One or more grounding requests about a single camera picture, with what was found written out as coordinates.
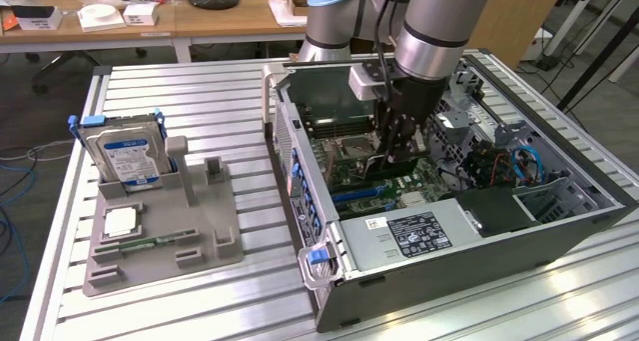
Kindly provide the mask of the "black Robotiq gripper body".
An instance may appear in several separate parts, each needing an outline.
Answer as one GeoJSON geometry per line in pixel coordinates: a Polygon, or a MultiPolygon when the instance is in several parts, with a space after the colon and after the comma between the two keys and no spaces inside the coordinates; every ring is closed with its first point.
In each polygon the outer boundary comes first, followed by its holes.
{"type": "Polygon", "coordinates": [[[407,77],[391,81],[391,91],[386,84],[376,87],[376,125],[387,126],[391,121],[406,116],[412,124],[424,126],[443,93],[447,78],[438,80],[407,77]]]}

